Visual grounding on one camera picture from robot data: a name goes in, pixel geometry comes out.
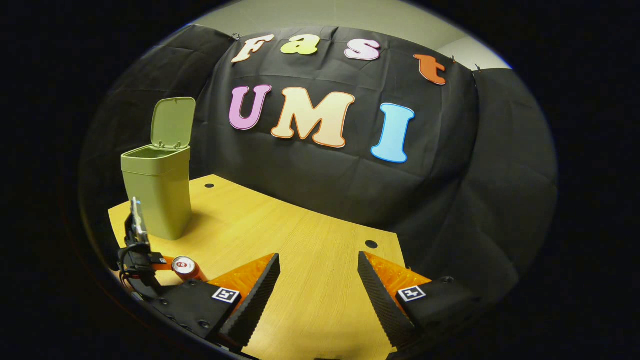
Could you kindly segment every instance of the table surface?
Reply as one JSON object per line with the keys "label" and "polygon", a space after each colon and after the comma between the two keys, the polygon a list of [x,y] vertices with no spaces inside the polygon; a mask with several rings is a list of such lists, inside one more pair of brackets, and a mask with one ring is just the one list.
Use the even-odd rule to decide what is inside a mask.
{"label": "table surface", "polygon": [[[357,265],[358,252],[367,251],[404,266],[396,234],[315,213],[215,175],[190,181],[189,190],[193,216],[184,235],[170,241],[150,234],[153,251],[194,259],[207,280],[280,254],[280,277],[244,353],[263,360],[382,360],[395,350]],[[129,203],[109,210],[121,247],[128,214]],[[370,249],[367,240],[378,247]],[[181,282],[167,271],[157,279],[163,285]]]}

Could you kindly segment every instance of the soda can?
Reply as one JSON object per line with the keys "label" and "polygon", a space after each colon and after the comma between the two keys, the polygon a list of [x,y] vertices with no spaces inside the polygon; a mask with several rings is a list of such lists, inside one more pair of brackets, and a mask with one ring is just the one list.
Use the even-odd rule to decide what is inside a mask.
{"label": "soda can", "polygon": [[200,281],[207,280],[198,266],[198,263],[186,256],[178,256],[173,259],[171,268],[183,281],[187,281],[189,279],[196,279]]}

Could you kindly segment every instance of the open lid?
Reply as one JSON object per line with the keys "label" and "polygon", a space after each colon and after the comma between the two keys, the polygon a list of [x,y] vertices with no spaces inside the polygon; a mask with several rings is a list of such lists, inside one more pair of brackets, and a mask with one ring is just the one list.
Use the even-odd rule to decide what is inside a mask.
{"label": "open lid", "polygon": [[165,149],[184,149],[191,141],[196,101],[192,97],[162,99],[151,120],[151,143]]}

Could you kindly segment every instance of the blue letter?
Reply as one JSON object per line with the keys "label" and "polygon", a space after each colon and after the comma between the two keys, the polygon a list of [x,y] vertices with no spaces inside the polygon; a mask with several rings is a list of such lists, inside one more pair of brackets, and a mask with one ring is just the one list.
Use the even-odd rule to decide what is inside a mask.
{"label": "blue letter", "polygon": [[380,105],[380,110],[385,113],[385,124],[382,127],[380,143],[371,148],[371,154],[392,163],[404,163],[406,154],[403,147],[406,128],[415,113],[404,106],[387,102]]}

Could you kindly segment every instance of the green trash can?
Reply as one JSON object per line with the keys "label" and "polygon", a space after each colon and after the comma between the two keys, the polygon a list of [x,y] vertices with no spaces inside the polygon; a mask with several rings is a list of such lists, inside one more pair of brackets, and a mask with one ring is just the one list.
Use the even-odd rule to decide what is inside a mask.
{"label": "green trash can", "polygon": [[180,238],[191,219],[189,159],[196,101],[192,97],[163,99],[151,122],[151,145],[122,154],[121,166],[129,201],[145,209],[149,234]]}

